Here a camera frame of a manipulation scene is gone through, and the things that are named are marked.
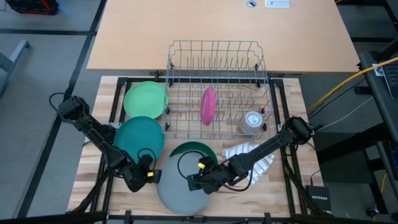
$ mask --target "white towel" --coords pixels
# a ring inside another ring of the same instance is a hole
[[[229,159],[231,156],[233,156],[235,154],[238,155],[243,152],[250,152],[251,150],[257,148],[258,146],[259,146],[259,144],[245,142],[242,144],[238,144],[237,146],[233,146],[229,149],[224,149],[223,156],[225,156],[225,158]],[[254,164],[253,178],[251,180],[252,185],[254,183],[256,183],[257,180],[259,180],[259,178],[269,169],[269,167],[271,166],[271,164],[274,161],[274,158],[275,158],[274,155],[269,154],[268,156],[262,158],[261,160],[257,161]]]

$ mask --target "pink plate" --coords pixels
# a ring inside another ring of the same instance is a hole
[[[209,126],[213,121],[215,110],[216,91],[213,87],[209,87],[203,93],[200,104],[200,119],[204,125]]]

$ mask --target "green plate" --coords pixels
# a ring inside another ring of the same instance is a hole
[[[207,145],[200,143],[200,142],[183,143],[183,144],[179,145],[178,147],[176,147],[172,151],[170,157],[177,155],[177,154],[187,152],[187,151],[192,151],[192,150],[197,150],[197,151],[203,152],[204,154],[206,154],[207,156],[212,158],[215,162],[217,162],[217,157],[216,157],[216,154],[213,152],[213,150],[211,150],[210,147],[208,147]]]
[[[158,159],[164,147],[164,134],[157,121],[146,116],[138,116],[120,126],[113,144],[125,150],[135,162],[138,162],[137,152],[144,148],[151,149]],[[144,154],[153,157],[148,150],[140,152],[140,156]]]
[[[123,101],[124,110],[131,117],[147,116],[157,118],[162,115],[164,107],[169,103],[165,88],[156,82],[141,82],[134,85]]]

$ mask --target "wooden table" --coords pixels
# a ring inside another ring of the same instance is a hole
[[[354,73],[358,56],[334,0],[112,0],[106,3],[87,69],[165,70],[174,40],[251,40],[267,70]]]
[[[101,123],[107,123],[111,106],[113,103],[114,92],[118,77],[102,77],[93,108],[93,116]],[[284,78],[285,94],[287,105],[291,116],[301,116],[307,120],[307,113],[300,89],[299,80],[296,78]],[[124,90],[121,91],[118,110],[120,111]],[[283,108],[280,102],[280,95],[277,94],[280,117],[283,118]],[[166,139],[165,149],[160,157],[158,164],[169,157],[171,151],[179,144],[189,141],[188,139]],[[222,149],[240,144],[247,140],[199,140],[209,145],[217,155],[219,161],[223,161]],[[279,149],[274,152],[275,160],[271,168],[245,192],[232,192],[221,188],[218,192],[210,195],[210,202],[197,215],[213,217],[263,217],[264,212],[271,213],[272,217],[289,217],[289,208],[282,171],[282,161]],[[75,208],[91,190],[95,184],[100,162],[101,153],[92,144],[87,144],[82,151],[78,172],[70,197],[68,209]],[[297,157],[302,175],[303,185],[310,182],[310,176],[319,170],[317,154],[314,149],[305,144],[300,146]],[[313,176],[315,185],[323,185],[320,172]],[[245,186],[247,180],[238,184],[238,187]],[[297,191],[293,186],[294,205],[296,212],[300,212]],[[103,203],[104,187],[99,198],[100,209]],[[134,215],[178,215],[164,207],[157,196],[156,185],[147,184],[140,191],[132,193],[126,187],[122,179],[115,178],[109,212],[113,215],[123,215],[126,210],[132,210]]]

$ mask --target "wire dish rack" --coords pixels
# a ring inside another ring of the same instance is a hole
[[[167,138],[269,139],[276,130],[270,77],[262,48],[254,41],[175,40],[169,47],[162,125]],[[216,91],[216,109],[209,126],[200,119],[204,91]],[[244,115],[263,116],[256,134],[244,134]]]

